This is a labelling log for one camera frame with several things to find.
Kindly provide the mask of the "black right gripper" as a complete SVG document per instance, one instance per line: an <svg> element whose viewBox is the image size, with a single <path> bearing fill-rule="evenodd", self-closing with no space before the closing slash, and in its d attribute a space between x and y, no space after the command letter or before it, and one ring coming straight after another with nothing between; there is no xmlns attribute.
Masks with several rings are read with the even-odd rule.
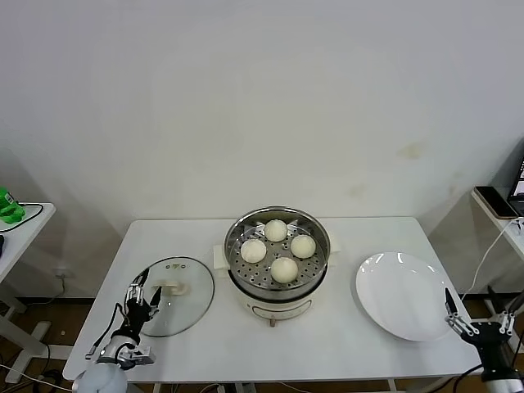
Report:
<svg viewBox="0 0 524 393"><path fill-rule="evenodd" d="M467 322L459 315L448 288L445 289L445 321L459 336L468 337L469 343L476 348L485 371L511 369L511 362L504 348L513 331L514 314L506 310L502 299L492 286L488 286L487 291L493 308L489 322Z"/></svg>

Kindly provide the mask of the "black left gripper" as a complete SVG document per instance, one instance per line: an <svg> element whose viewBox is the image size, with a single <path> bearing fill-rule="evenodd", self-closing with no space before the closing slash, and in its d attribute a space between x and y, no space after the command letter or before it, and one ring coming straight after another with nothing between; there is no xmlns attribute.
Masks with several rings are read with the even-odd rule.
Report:
<svg viewBox="0 0 524 393"><path fill-rule="evenodd" d="M143 270L130 284L126 291L126 325L130 328L142 328L150 318L159 312L162 286L159 286L150 304L143 300L143 287L147 280L147 271Z"/></svg>

